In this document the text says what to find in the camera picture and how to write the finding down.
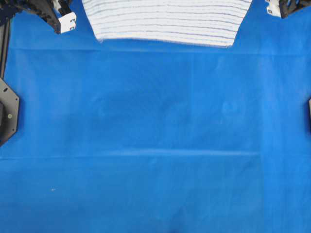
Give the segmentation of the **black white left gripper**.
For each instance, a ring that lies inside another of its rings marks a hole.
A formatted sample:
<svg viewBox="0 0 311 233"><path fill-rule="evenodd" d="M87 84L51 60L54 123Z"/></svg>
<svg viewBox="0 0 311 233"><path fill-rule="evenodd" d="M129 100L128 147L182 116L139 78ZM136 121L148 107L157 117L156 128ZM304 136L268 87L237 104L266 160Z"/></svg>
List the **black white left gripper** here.
<svg viewBox="0 0 311 233"><path fill-rule="evenodd" d="M76 28L76 14L70 9L71 0L37 0L38 16L50 25L56 34Z"/></svg>

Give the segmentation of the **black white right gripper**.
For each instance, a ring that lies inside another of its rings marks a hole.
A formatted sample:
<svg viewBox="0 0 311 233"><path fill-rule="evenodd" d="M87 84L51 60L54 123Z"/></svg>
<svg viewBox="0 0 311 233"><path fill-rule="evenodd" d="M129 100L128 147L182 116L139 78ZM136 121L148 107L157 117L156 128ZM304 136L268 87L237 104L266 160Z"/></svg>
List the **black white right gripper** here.
<svg viewBox="0 0 311 233"><path fill-rule="evenodd" d="M311 6L311 0L265 0L269 15L287 18L289 15Z"/></svg>

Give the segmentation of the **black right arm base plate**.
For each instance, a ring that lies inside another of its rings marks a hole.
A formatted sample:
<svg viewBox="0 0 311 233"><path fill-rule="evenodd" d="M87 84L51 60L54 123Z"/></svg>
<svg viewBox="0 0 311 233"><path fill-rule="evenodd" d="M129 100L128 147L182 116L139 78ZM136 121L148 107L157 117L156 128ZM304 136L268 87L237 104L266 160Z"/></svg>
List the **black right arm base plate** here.
<svg viewBox="0 0 311 233"><path fill-rule="evenodd" d="M311 98L308 101L308 106L309 106L309 123L311 128Z"/></svg>

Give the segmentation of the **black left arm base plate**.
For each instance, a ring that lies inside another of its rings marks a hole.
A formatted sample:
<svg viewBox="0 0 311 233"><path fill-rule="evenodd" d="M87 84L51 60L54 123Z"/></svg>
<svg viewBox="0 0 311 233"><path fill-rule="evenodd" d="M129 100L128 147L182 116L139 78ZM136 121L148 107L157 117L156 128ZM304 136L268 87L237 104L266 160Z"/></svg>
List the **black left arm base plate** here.
<svg viewBox="0 0 311 233"><path fill-rule="evenodd" d="M0 145L2 146L17 131L19 97L0 79Z"/></svg>

